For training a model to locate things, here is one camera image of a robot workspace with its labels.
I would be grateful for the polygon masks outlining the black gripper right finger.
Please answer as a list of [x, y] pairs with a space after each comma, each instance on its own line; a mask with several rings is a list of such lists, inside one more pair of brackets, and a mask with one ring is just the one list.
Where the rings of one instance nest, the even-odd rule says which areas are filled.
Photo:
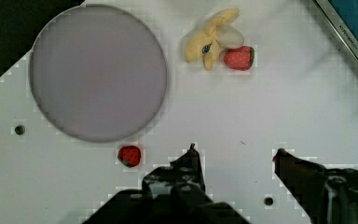
[[311, 224], [358, 224], [358, 170], [327, 168], [280, 148], [274, 173], [283, 182]]

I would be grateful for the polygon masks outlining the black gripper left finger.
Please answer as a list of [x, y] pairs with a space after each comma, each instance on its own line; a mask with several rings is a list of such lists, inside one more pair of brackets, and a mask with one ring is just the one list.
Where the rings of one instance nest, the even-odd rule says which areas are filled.
[[125, 189], [83, 224], [249, 224], [228, 203], [205, 192], [200, 154], [189, 150], [146, 175], [140, 189]]

